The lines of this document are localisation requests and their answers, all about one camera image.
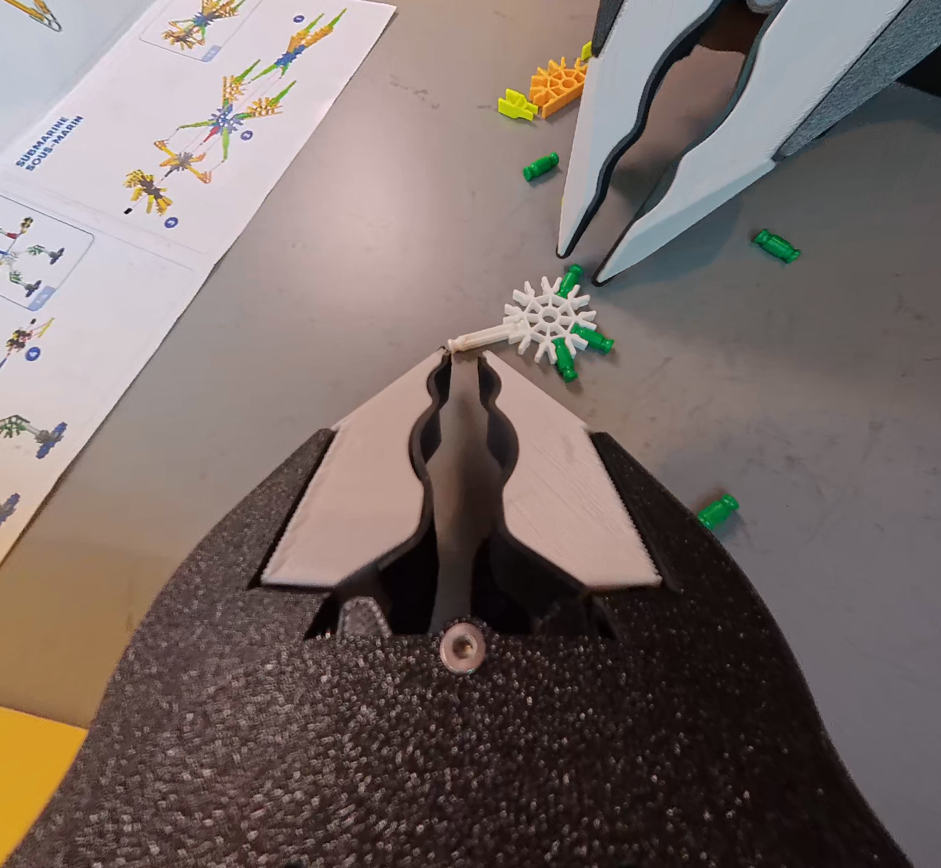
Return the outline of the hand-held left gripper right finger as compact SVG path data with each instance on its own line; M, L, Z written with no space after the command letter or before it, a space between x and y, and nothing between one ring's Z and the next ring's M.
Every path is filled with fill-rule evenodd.
M587 425L493 353L478 357L509 539L590 592L659 587Z

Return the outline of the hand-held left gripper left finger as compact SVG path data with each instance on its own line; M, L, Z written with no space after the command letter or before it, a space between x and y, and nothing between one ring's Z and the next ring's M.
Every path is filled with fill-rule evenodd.
M435 351L339 421L261 574L329 591L413 548L433 514L427 463L441 444L451 356Z

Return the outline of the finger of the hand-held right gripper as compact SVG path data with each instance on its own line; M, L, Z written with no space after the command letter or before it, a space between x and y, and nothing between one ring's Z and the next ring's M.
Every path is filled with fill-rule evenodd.
M557 254L568 256L640 137L666 72L723 0L600 0L563 194Z
M909 0L784 0L723 117L667 170L594 274L609 282L774 169L783 143Z

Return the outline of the yellow half-round connector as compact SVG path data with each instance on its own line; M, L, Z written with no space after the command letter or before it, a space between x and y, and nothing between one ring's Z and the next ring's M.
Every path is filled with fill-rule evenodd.
M538 68L531 79L529 102L540 109L545 120L558 112L571 101L582 96L587 64L581 58L576 59L573 67L567 66L566 60L550 60L547 68Z

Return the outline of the white rod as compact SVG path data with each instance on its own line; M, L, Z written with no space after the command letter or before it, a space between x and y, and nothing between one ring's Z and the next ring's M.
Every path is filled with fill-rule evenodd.
M515 321L504 321L501 324L491 326L487 329L466 333L457 338L450 338L446 343L446 347L452 355L464 353L507 341L517 330L518 324Z

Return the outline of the white snowflake connector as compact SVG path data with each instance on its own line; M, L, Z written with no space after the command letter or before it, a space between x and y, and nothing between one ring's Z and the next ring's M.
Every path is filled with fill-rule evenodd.
M575 330L579 325L585 330L595 331L595 311L589 309L590 295L580 292L575 284L570 292L560 294L562 278L550 283L542 278L541 290L525 282L523 289L515 289L513 300L504 306L504 324L510 328L509 342L517 346L522 356L532 347L536 364L546 360L551 365L557 362L553 342L560 339L572 357L589 346L584 335Z

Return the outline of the yellow plastic bin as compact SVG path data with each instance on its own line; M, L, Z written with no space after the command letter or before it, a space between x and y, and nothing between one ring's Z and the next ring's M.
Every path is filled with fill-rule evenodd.
M59 786L88 731L1 709L1 861L25 838Z

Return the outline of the grey desk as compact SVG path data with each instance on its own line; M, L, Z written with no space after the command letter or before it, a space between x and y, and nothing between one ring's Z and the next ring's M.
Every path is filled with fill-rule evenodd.
M597 0L396 15L2 566L2 705L87 726L149 603L317 429L560 274L578 108L500 117ZM939 98L883 91L592 293L609 357L506 361L618 439L770 606L853 779L939 854ZM802 251L751 243L768 229Z

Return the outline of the folded paper instruction sheet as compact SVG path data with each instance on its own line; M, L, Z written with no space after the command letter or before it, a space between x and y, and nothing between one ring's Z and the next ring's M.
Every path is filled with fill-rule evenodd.
M394 11L2 0L2 558Z

